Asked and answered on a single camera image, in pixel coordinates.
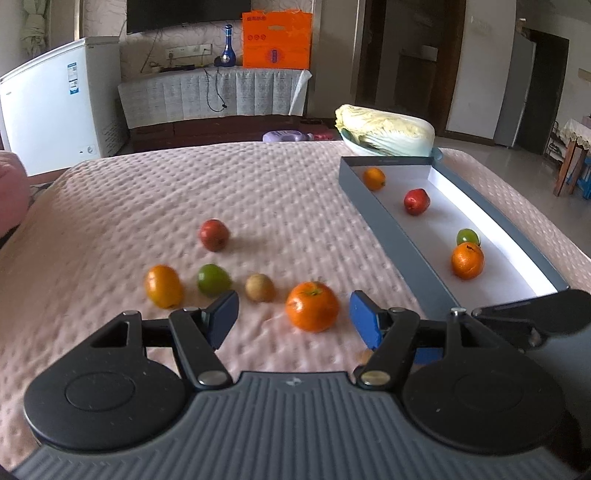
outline doorway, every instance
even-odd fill
[[[534,68],[519,131],[517,145],[543,155],[556,121],[562,97],[569,41],[549,33],[529,30],[535,42]]]
[[[442,134],[465,16],[466,0],[366,0],[355,103],[423,118]]]

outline patterned wall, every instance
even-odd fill
[[[284,10],[298,8],[305,12],[312,12],[314,0],[252,0],[252,9],[260,10]],[[84,35],[95,37],[102,35],[119,35],[122,31],[126,16],[126,0],[85,0]],[[185,27],[165,28],[156,34],[126,35],[125,29],[121,33],[121,73],[124,80],[133,79],[140,75],[140,70],[150,48],[154,45],[149,61],[160,65],[168,63],[165,50],[186,45],[201,45],[211,43],[213,56],[205,57],[205,63],[212,63],[213,58],[221,55],[225,45],[225,33],[223,26],[226,22],[209,22],[187,25]],[[233,47],[236,55],[242,55],[242,22],[234,24]],[[191,57],[178,59],[178,63],[200,64],[201,58]],[[150,71],[146,66],[144,73]]]

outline ceiling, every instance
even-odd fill
[[[591,0],[518,0],[518,4],[529,11],[552,12],[591,23]]]

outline black tv screen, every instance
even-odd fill
[[[127,0],[127,33],[239,20],[250,10],[251,0]]]

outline orange gift box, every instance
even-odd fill
[[[310,68],[312,14],[300,10],[242,14],[243,65],[247,68]]]

